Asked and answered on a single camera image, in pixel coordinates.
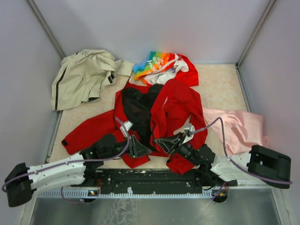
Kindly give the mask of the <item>red jacket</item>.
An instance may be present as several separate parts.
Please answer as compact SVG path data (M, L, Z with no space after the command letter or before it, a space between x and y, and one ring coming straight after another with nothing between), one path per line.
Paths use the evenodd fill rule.
M186 84L175 79L151 87L127 83L116 93L112 110L84 121L61 143L71 155L88 148L107 134L122 142L125 137L116 118L132 122L130 134L136 135L143 145L150 146L151 155L168 157L166 165L174 173L184 174L197 166L189 156L179 153L170 156L154 142L173 136L186 120L190 120L196 129L206 126L200 94Z

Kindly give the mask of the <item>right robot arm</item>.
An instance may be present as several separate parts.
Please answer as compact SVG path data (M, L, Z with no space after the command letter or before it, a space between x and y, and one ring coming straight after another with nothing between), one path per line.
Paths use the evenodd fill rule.
M250 152L218 157L206 144L194 149L189 144L194 134L194 131L180 132L154 142L171 157L179 156L197 166L216 186L233 180L252 179L281 189L288 189L292 184L290 157L260 145L252 146Z

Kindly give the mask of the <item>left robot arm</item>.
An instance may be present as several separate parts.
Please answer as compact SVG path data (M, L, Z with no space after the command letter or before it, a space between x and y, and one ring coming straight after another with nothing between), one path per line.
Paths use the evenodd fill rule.
M130 135L123 142L117 142L112 134L104 135L90 147L66 159L37 166L17 164L5 178L2 191L7 194L9 207L18 207L48 190L83 183L94 185L98 180L94 171L105 161L122 156L141 159L151 152L135 135Z

